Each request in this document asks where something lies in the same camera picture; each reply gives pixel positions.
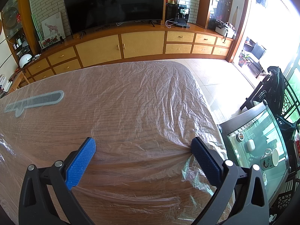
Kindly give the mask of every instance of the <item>television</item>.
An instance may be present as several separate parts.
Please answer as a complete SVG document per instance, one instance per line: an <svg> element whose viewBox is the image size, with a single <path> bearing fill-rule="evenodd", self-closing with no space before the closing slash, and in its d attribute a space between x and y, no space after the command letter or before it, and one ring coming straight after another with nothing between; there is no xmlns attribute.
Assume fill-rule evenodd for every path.
<svg viewBox="0 0 300 225"><path fill-rule="evenodd" d="M164 0L64 0L71 33L131 21L162 20Z"/></svg>

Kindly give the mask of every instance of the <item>metal screw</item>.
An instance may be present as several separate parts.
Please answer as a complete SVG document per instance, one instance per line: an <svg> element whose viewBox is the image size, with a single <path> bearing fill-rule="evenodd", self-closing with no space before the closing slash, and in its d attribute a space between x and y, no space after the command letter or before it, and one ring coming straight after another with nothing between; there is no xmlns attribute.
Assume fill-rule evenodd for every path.
<svg viewBox="0 0 300 225"><path fill-rule="evenodd" d="M35 166L31 164L31 165L29 165L28 170L32 171L34 168L35 168Z"/></svg>
<svg viewBox="0 0 300 225"><path fill-rule="evenodd" d="M55 166L56 167L61 167L62 166L62 161L56 161Z"/></svg>
<svg viewBox="0 0 300 225"><path fill-rule="evenodd" d="M258 171L260 169L260 167L257 164L254 164L253 165L253 169L256 170L256 171Z"/></svg>
<svg viewBox="0 0 300 225"><path fill-rule="evenodd" d="M230 160L226 160L226 161L225 161L225 164L226 164L227 166L229 166L229 167L232 167L232 166L233 166L233 162L230 161Z"/></svg>

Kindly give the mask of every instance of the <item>television stand leg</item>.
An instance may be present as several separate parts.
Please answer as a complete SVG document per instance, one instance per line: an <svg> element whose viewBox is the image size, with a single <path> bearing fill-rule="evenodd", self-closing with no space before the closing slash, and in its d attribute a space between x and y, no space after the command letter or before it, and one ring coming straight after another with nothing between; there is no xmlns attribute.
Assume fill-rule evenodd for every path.
<svg viewBox="0 0 300 225"><path fill-rule="evenodd" d="M86 32L85 32L85 31L82 31L80 39L82 39L82 37L83 37L83 33L84 33L84 34L86 34Z"/></svg>

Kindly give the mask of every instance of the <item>plastic sheet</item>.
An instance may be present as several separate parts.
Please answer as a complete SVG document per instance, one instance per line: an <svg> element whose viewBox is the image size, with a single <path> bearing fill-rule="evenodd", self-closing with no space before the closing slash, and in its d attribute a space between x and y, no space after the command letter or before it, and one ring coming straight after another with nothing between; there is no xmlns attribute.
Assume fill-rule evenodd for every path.
<svg viewBox="0 0 300 225"><path fill-rule="evenodd" d="M4 112L55 91L64 92L57 104L25 108L17 118ZM16 224L27 166L64 160L86 137L96 153L72 191L95 224L191 224L215 191L191 140L200 136L226 158L200 87L175 62L103 65L34 82L0 100L0 119L0 204Z"/></svg>

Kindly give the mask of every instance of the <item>gray cutout handle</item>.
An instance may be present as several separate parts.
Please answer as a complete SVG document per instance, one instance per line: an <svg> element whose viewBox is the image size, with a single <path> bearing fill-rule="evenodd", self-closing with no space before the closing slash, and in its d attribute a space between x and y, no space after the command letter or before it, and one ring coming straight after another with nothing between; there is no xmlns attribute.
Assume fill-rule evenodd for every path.
<svg viewBox="0 0 300 225"><path fill-rule="evenodd" d="M43 95L33 96L21 101L8 104L4 112L16 112L16 118L22 115L24 109L33 107L42 107L59 103L64 98L63 91L49 92Z"/></svg>

